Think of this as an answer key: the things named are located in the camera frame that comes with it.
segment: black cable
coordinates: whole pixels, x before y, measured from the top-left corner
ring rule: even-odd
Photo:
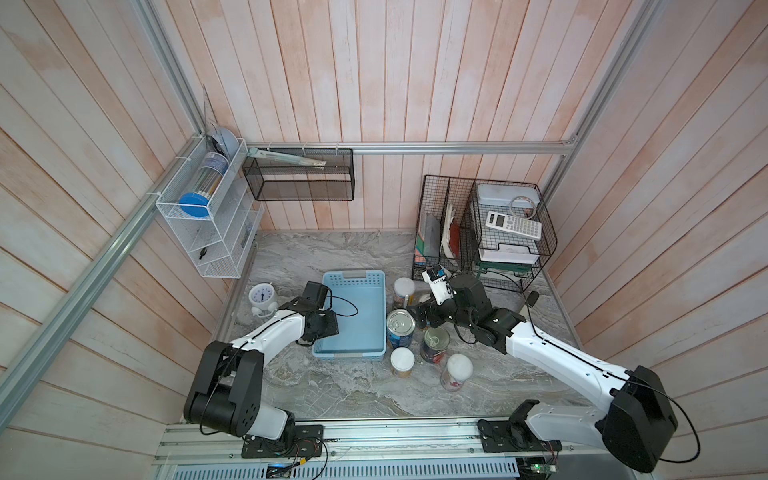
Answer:
[[[350,301],[349,301],[349,300],[347,300],[346,298],[342,298],[342,297],[340,297],[340,296],[335,296],[335,295],[333,295],[333,290],[331,290],[331,287],[328,287],[328,291],[330,292],[329,298],[331,299],[331,302],[330,302],[330,304],[328,305],[328,308],[324,309],[324,311],[326,311],[326,310],[333,310],[333,299],[337,298],[337,299],[339,299],[339,300],[344,300],[344,301],[345,301],[345,302],[347,302],[349,305],[351,305],[351,306],[352,306],[352,307],[355,309],[355,312],[354,312],[352,315],[341,315],[340,313],[337,313],[337,314],[336,314],[336,316],[355,316],[355,315],[357,315],[358,313],[360,313],[360,310],[358,310],[358,308],[357,308],[357,305],[355,305],[354,303],[350,302]]]
[[[628,379],[622,379],[620,376],[616,376],[616,375],[614,375],[611,372],[606,372],[605,369],[602,369],[599,366],[596,366],[596,365],[592,364],[591,362],[588,362],[587,360],[582,359],[580,356],[576,355],[575,353],[573,353],[573,352],[571,352],[569,350],[566,350],[563,347],[561,347],[561,346],[559,346],[559,345],[557,345],[555,343],[551,343],[551,342],[547,341],[543,336],[539,335],[538,332],[536,331],[536,325],[534,325],[533,317],[531,317],[531,306],[528,305],[528,303],[526,303],[525,306],[526,306],[526,308],[528,308],[528,320],[531,322],[531,327],[533,327],[533,333],[538,338],[540,338],[542,341],[547,342],[549,345],[552,345],[552,346],[555,346],[555,347],[559,348],[563,352],[566,352],[567,354],[569,354],[569,355],[571,355],[571,356],[581,360],[582,362],[586,363],[587,365],[591,366],[592,368],[603,372],[605,375],[612,376],[615,379],[621,380],[622,382],[631,383],[632,385],[642,386],[642,387],[645,387],[645,388],[647,388],[649,390],[653,390],[654,392],[659,393],[659,394],[665,396],[669,401],[674,403],[677,406],[677,408],[680,409],[680,411],[683,413],[683,416],[688,421],[688,425],[690,425],[691,431],[694,433],[694,438],[696,439],[696,453],[691,458],[687,458],[685,460],[667,460],[666,458],[659,458],[660,461],[667,462],[667,463],[691,463],[693,460],[696,460],[697,458],[699,458],[699,455],[701,454],[701,441],[699,440],[699,433],[696,431],[696,427],[694,427],[694,423],[691,422],[690,417],[688,416],[688,413],[685,411],[685,409],[682,406],[680,406],[679,403],[677,403],[677,400],[673,399],[672,397],[667,395],[665,392],[662,392],[661,390],[655,389],[652,386],[648,386],[648,385],[645,385],[644,383],[639,383],[639,382],[635,382],[635,381],[628,380]]]
[[[286,319],[289,316],[294,315],[296,313],[299,313],[299,312],[291,312],[288,315],[281,316],[279,319],[277,319],[274,322],[272,322],[269,325],[267,325],[266,328],[264,328],[262,331],[258,332],[256,335],[250,337],[248,340],[246,340],[240,346],[238,346],[235,349],[236,351],[233,352],[232,355],[230,355],[230,361],[227,363],[227,366],[224,367],[224,372],[226,372],[227,370],[230,369],[230,366],[232,365],[232,361],[235,359],[235,356],[237,356],[237,350],[242,349],[247,343],[253,341],[259,335],[261,335],[262,333],[266,332],[275,323],[278,323],[280,320]],[[200,430],[200,434],[202,434],[202,435],[215,435],[217,433],[221,433],[221,430],[213,430],[212,432],[208,432],[208,433],[203,432],[203,419],[205,419],[205,412],[206,412],[206,410],[208,410],[208,405],[210,404],[210,400],[214,397],[214,393],[216,393],[216,390],[219,388],[220,384],[221,384],[221,376],[219,376],[219,379],[216,381],[216,385],[214,386],[214,390],[213,390],[213,392],[210,393],[210,396],[208,396],[208,400],[205,402],[205,406],[203,407],[203,411],[200,414],[200,424],[198,425],[198,427],[199,427],[199,430]]]
[[[475,308],[474,308],[474,307],[471,307],[471,306],[467,307],[467,314],[469,315],[469,325],[472,325],[472,318],[473,318],[473,316],[472,316],[472,311],[473,311],[474,309],[475,309]],[[464,337],[463,337],[463,336],[462,336],[462,334],[461,334],[461,333],[458,331],[458,327],[456,326],[456,324],[455,324],[455,323],[453,324],[453,329],[456,331],[456,335],[458,335],[459,339],[460,339],[462,342],[464,342],[464,343],[466,343],[466,344],[468,344],[468,345],[475,345],[475,344],[478,342],[478,337],[475,337],[475,341],[474,341],[474,342],[467,342],[466,340],[464,340]]]
[[[323,463],[323,467],[320,469],[320,471],[319,471],[319,472],[317,472],[317,475],[315,475],[315,476],[313,476],[313,477],[312,477],[312,480],[317,480],[318,478],[320,478],[320,476],[321,476],[321,475],[323,474],[323,472],[326,470],[326,466],[328,466],[328,447],[326,446],[326,443],[325,443],[323,440],[320,440],[320,439],[318,439],[317,437],[307,437],[307,438],[308,438],[308,439],[316,439],[316,440],[320,441],[320,444],[321,444],[321,446],[320,446],[320,452],[321,452],[321,453],[322,453],[322,451],[323,451],[322,449],[325,449],[325,450],[326,450],[326,462],[325,462],[325,463]]]
[[[614,375],[611,372],[606,372],[606,373],[608,375],[614,377],[615,379],[623,380],[623,379],[617,377],[616,375]],[[691,422],[690,417],[688,416],[686,411],[683,409],[683,407],[681,407],[680,404],[677,403],[677,400],[673,399],[672,397],[670,397],[666,393],[662,392],[661,390],[657,390],[657,389],[655,389],[652,386],[645,385],[644,383],[633,382],[632,380],[624,380],[624,381],[626,383],[631,383],[632,385],[643,386],[643,387],[645,387],[645,388],[647,388],[649,390],[653,390],[654,392],[660,393],[661,395],[667,397],[667,399],[670,402],[674,403],[677,406],[677,408],[680,409],[680,411],[685,416],[685,419],[688,421],[688,425],[690,425],[691,431],[694,433],[694,438],[696,439],[696,453],[694,454],[694,456],[692,456],[690,458],[687,458],[685,460],[667,460],[666,458],[659,458],[659,460],[662,461],[662,462],[667,462],[667,463],[691,463],[693,460],[696,460],[697,458],[699,458],[699,455],[701,454],[701,441],[699,440],[699,432],[696,431],[696,427],[694,427],[694,423]]]
[[[476,273],[482,273],[480,270],[473,270],[473,272],[476,272]],[[501,272],[497,272],[496,270],[493,270],[492,272],[488,272],[488,271],[486,271],[486,273],[493,273],[494,275],[501,275],[501,276],[503,276],[505,279],[509,280],[509,281],[510,281],[510,282],[512,282],[512,283],[517,283],[517,282],[518,282],[517,280],[513,280],[511,277],[509,277],[509,276],[506,276],[506,275],[504,275],[504,274],[503,274],[503,273],[501,273]]]
[[[345,302],[347,302],[349,305],[351,305],[355,309],[355,312],[352,315],[342,315],[341,313],[337,313],[336,316],[355,316],[358,313],[360,313],[360,310],[358,310],[357,305],[355,305],[354,303],[350,302],[346,298],[342,298],[340,296],[331,295],[331,299],[334,299],[334,298],[337,298],[339,300],[344,300]]]
[[[242,345],[237,347],[237,349],[239,350],[239,349],[243,348],[246,343],[248,343],[247,340],[245,342],[243,342]],[[224,372],[226,372],[227,370],[230,369],[230,366],[232,365],[232,360],[235,359],[236,355],[237,355],[237,352],[232,352],[232,355],[230,355],[230,361],[227,362],[227,366],[224,367]],[[221,375],[219,375],[219,379],[216,381],[216,385],[214,385],[214,390],[213,390],[213,392],[210,393],[210,396],[208,397],[208,401],[205,402],[205,406],[203,407],[203,411],[200,414],[200,423],[198,424],[198,427],[199,427],[201,435],[215,435],[217,433],[221,433],[221,430],[213,430],[212,432],[208,432],[208,433],[203,432],[203,419],[205,418],[205,411],[208,410],[208,405],[210,404],[210,400],[214,397],[214,393],[216,393],[216,389],[219,388],[220,384],[221,384]]]

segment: can lid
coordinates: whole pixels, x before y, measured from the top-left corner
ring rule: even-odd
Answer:
[[[424,332],[424,343],[435,350],[445,350],[451,342],[451,336],[442,328],[429,327]]]
[[[208,199],[200,194],[187,193],[181,196],[179,204],[184,213],[192,217],[202,218],[208,216],[208,209],[205,207],[192,207],[191,205],[208,205]]]
[[[386,327],[399,336],[410,335],[416,328],[416,321],[408,310],[397,309],[389,312],[386,317]]]
[[[445,365],[448,373],[451,374],[457,382],[464,382],[466,379],[472,376],[475,372],[475,367],[472,365],[472,361],[461,353],[456,353],[448,358],[448,363]]]
[[[395,369],[401,372],[407,372],[413,368],[415,357],[412,351],[401,346],[392,351],[392,356],[389,357],[389,361]]]
[[[401,276],[395,280],[395,293],[400,296],[411,296],[416,291],[416,284],[407,276]]]

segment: clock face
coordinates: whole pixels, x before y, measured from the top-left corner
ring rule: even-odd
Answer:
[[[250,299],[254,303],[266,303],[275,296],[275,289],[268,283],[259,283],[250,290]]]

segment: calculator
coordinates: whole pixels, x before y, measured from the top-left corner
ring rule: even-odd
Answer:
[[[485,226],[502,232],[514,233],[521,237],[541,240],[541,222],[535,220],[492,211],[488,212],[488,216],[485,218]]]

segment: white wire organizer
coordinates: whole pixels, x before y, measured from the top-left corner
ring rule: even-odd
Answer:
[[[247,152],[245,141],[238,140],[240,148],[208,204],[198,207],[204,208],[207,214],[192,216],[178,203],[207,153],[203,138],[190,156],[184,157],[184,163],[157,199],[158,210],[201,276],[239,278],[246,252],[264,215],[264,205],[259,210],[253,209],[248,183],[238,176]]]

